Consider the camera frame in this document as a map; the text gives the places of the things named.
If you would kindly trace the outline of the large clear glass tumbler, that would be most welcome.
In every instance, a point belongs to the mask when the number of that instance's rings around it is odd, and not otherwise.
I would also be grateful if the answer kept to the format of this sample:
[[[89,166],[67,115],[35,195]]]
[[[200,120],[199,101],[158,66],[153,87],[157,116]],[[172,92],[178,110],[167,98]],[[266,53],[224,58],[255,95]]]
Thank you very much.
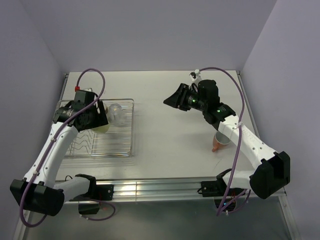
[[[107,113],[108,121],[117,126],[122,127],[126,124],[126,114],[121,105],[113,103],[108,107]]]

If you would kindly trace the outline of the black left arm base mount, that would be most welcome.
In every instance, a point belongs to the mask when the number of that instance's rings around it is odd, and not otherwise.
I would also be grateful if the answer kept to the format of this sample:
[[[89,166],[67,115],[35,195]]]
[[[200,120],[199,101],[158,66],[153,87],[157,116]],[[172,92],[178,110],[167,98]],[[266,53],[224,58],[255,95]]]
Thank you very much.
[[[107,201],[113,199],[114,185],[97,185],[92,195],[79,195],[71,199],[71,203],[78,202],[78,212],[81,215],[95,215],[106,205]]]

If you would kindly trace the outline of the orange ceramic mug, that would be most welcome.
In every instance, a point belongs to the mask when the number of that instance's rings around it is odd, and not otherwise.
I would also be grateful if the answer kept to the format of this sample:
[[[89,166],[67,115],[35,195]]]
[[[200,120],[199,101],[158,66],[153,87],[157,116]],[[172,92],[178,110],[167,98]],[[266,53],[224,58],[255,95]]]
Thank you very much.
[[[230,144],[230,142],[231,140],[227,136],[217,131],[212,141],[212,152],[216,152],[218,150],[226,148]]]

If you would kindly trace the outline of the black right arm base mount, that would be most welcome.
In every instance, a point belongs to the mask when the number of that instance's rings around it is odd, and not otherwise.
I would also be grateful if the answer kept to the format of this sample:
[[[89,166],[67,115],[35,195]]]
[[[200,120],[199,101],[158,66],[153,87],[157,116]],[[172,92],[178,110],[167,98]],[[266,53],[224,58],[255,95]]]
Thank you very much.
[[[222,183],[222,185],[220,185],[218,180],[202,181],[200,183],[200,188],[197,190],[197,193],[202,195],[202,197],[204,198],[223,197],[225,193],[225,186],[227,186],[225,183]],[[230,202],[233,198],[235,198],[243,191],[244,190],[241,188],[230,188],[223,205],[225,206],[228,202]]]

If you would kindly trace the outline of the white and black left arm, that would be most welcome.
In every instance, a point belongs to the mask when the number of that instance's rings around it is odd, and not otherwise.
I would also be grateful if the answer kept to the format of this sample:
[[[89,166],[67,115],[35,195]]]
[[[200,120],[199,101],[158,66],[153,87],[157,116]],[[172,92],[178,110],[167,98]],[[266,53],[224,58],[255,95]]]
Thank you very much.
[[[56,216],[67,201],[79,196],[86,200],[95,198],[95,177],[80,173],[59,184],[56,177],[78,133],[107,125],[104,104],[97,94],[77,90],[74,100],[55,112],[49,136],[33,166],[21,180],[12,181],[9,189],[18,205],[23,210]]]

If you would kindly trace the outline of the yellow-green ceramic mug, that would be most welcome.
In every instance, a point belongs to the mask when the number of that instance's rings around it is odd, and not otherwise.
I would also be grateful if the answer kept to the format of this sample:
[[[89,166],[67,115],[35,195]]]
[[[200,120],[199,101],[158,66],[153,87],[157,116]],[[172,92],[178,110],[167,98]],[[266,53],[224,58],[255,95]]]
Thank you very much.
[[[99,134],[105,134],[109,130],[109,128],[110,128],[110,125],[107,124],[107,125],[95,127],[92,129],[92,131]]]

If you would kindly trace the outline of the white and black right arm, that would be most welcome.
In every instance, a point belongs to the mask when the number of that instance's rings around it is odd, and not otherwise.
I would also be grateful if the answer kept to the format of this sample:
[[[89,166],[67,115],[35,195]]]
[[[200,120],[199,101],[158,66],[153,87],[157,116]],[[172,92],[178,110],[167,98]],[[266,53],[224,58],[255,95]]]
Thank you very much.
[[[253,167],[250,171],[229,168],[221,172],[209,187],[201,186],[204,197],[229,195],[232,190],[237,193],[252,190],[259,198],[266,199],[290,183],[290,156],[285,151],[276,152],[242,124],[236,112],[220,101],[214,80],[201,80],[197,90],[182,83],[163,103],[185,112],[191,109],[201,111],[206,122],[218,134],[236,144]]]

